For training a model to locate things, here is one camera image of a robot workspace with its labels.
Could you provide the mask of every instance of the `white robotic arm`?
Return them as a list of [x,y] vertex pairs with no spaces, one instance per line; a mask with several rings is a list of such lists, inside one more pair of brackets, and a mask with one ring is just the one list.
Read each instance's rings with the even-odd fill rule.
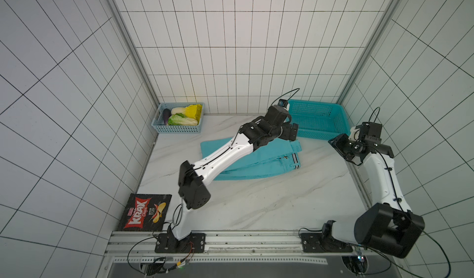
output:
[[[193,170],[199,177],[202,177],[202,184],[208,186],[217,175],[227,167],[254,151],[253,144],[248,142],[244,134],[237,135],[230,139],[221,148],[206,156],[200,161],[194,163]],[[189,213],[194,209],[188,209],[184,197],[181,198],[181,217],[180,222],[173,228],[173,234],[176,239],[184,239],[191,233],[190,223],[187,221]]]
[[181,196],[182,207],[180,220],[172,229],[177,240],[182,240],[191,233],[188,216],[209,201],[210,193],[206,186],[217,175],[238,159],[276,138],[296,140],[298,124],[290,124],[291,115],[288,113],[288,108],[288,102],[280,100],[279,105],[268,108],[265,116],[259,116],[240,127],[233,139],[211,155],[192,165],[187,161],[181,164],[178,193]]
[[345,221],[328,221],[323,227],[322,241],[339,240],[359,244],[404,258],[425,227],[421,216],[412,213],[398,184],[392,148],[381,143],[382,125],[363,122],[329,140],[348,162],[358,156],[370,179],[372,207],[360,216]]

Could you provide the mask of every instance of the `teal basket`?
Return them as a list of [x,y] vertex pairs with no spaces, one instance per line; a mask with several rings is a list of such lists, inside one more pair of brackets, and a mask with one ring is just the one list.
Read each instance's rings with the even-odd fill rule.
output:
[[[202,111],[201,117],[199,118],[199,123],[197,126],[165,126],[163,122],[163,110],[165,109],[173,109],[175,107],[187,107],[189,105],[194,104],[201,104]],[[202,116],[204,115],[204,103],[200,102],[179,102],[179,103],[160,103],[158,106],[158,110],[151,122],[151,126],[157,130],[158,133],[201,133],[201,126],[202,126]]]
[[329,140],[346,133],[350,127],[347,115],[339,104],[288,100],[292,123],[297,123],[298,137]]

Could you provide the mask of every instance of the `floor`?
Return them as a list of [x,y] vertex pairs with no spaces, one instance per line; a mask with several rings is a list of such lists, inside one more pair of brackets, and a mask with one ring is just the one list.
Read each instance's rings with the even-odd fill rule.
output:
[[[200,134],[160,134],[138,193],[171,194],[166,220],[181,202],[178,169],[202,158],[199,144],[233,137],[253,116],[204,116]],[[193,230],[297,230],[361,214],[346,163],[324,140],[298,138],[301,168],[280,176],[213,181],[209,202],[190,215]]]

